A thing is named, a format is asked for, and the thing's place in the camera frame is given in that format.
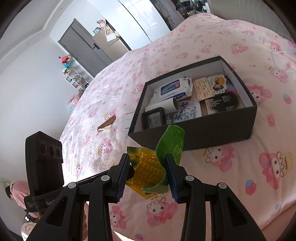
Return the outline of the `green yellow corn snack packet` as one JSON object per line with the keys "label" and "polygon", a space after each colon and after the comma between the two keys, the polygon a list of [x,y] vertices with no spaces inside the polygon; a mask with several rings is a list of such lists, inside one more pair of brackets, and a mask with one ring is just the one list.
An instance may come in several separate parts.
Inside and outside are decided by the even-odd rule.
{"label": "green yellow corn snack packet", "polygon": [[181,160],[185,131],[177,125],[169,125],[159,139],[156,150],[144,147],[127,147],[133,177],[126,182],[144,199],[168,192],[169,185],[164,168],[165,156],[171,154],[178,165]]}

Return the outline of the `person in pink clothes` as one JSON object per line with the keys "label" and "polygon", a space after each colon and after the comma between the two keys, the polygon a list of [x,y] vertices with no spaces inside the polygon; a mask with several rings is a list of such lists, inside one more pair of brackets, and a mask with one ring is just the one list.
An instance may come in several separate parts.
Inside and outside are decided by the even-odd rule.
{"label": "person in pink clothes", "polygon": [[5,188],[6,195],[10,200],[14,200],[18,206],[27,210],[24,198],[30,195],[27,181],[16,181]]}

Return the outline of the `black storage box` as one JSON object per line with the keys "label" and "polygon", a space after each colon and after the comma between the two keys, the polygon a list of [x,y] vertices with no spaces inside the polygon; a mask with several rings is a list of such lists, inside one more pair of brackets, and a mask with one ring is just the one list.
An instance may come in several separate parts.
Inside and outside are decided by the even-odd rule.
{"label": "black storage box", "polygon": [[154,150],[167,127],[177,125],[186,151],[221,146],[250,138],[256,111],[246,85],[217,56],[148,81],[128,135]]}

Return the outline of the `brown wooden comb with tassel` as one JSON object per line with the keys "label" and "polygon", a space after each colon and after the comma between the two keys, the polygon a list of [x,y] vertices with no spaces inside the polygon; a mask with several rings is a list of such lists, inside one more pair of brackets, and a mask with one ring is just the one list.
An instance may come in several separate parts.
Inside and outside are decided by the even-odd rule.
{"label": "brown wooden comb with tassel", "polygon": [[115,122],[115,120],[116,120],[116,115],[113,115],[97,128],[97,132],[109,131],[111,129],[112,124]]}

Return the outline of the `white calligraphy paper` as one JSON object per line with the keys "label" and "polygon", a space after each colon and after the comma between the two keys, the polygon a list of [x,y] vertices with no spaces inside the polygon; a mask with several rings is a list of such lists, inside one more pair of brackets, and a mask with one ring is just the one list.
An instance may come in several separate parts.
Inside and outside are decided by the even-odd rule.
{"label": "white calligraphy paper", "polygon": [[201,106],[197,100],[183,99],[178,101],[179,110],[175,113],[166,114],[168,125],[192,120],[202,116]]}

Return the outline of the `white paper card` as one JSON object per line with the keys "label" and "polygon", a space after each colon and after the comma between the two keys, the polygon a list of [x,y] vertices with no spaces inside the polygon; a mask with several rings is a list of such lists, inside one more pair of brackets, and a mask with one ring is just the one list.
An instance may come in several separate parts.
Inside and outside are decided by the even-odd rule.
{"label": "white paper card", "polygon": [[125,113],[122,118],[122,124],[120,130],[123,131],[128,131],[130,129],[132,119],[134,116],[134,112],[131,113]]}

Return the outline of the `black printed booklet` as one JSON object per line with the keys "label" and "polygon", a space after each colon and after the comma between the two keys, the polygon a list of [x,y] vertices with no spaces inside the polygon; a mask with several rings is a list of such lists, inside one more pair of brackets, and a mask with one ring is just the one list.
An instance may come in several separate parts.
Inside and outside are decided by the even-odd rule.
{"label": "black printed booklet", "polygon": [[221,113],[244,108],[244,104],[236,92],[226,92],[205,100],[208,114]]}

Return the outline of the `white paper roll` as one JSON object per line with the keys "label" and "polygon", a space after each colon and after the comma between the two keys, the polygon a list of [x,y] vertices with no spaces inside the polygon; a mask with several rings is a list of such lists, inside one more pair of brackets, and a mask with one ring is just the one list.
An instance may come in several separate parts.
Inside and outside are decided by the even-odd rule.
{"label": "white paper roll", "polygon": [[165,111],[165,114],[175,113],[179,110],[178,103],[175,98],[169,98],[166,100],[163,100],[159,103],[155,103],[152,105],[149,105],[145,108],[145,112],[157,109],[157,108],[163,108]]}

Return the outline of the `beige ticket card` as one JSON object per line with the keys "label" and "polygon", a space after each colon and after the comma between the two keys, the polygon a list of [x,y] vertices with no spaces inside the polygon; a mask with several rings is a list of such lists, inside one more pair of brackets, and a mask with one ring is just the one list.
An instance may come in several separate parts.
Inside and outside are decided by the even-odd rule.
{"label": "beige ticket card", "polygon": [[214,97],[214,93],[206,77],[193,80],[192,83],[195,96],[197,97],[198,101],[203,101]]}

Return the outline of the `round portrait sticker card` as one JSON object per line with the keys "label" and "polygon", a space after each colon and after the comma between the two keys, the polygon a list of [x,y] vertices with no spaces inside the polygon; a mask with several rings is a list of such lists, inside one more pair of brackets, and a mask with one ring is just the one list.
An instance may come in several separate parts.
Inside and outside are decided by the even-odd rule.
{"label": "round portrait sticker card", "polygon": [[224,75],[209,76],[206,79],[214,95],[223,94],[227,90],[226,78]]}

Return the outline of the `white wet wipes pack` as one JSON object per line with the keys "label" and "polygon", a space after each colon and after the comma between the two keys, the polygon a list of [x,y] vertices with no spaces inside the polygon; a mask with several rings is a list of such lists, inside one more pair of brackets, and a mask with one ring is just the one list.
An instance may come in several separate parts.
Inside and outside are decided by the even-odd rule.
{"label": "white wet wipes pack", "polygon": [[175,98],[177,101],[192,96],[193,84],[191,77],[182,77],[156,88],[151,103],[159,103],[166,99]]}

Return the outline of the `white shelf with toys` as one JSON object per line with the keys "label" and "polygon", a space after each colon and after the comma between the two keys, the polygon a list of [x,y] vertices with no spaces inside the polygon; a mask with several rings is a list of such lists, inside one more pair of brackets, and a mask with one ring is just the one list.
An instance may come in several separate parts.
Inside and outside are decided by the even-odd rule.
{"label": "white shelf with toys", "polygon": [[92,80],[83,67],[71,55],[59,56],[63,66],[62,77],[77,91],[84,92]]}

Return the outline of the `grey door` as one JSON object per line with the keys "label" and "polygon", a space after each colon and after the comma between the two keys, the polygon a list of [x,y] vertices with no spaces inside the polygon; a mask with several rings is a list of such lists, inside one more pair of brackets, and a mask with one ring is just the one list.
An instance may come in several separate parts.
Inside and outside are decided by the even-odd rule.
{"label": "grey door", "polygon": [[91,34],[74,19],[58,43],[92,76],[112,63]]}

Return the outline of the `small black picture frame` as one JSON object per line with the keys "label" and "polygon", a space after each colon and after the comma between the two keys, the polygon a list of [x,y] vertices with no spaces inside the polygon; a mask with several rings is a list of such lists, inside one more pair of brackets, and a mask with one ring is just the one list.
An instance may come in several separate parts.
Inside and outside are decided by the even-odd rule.
{"label": "small black picture frame", "polygon": [[144,130],[165,126],[167,124],[165,109],[155,108],[142,114],[142,126]]}

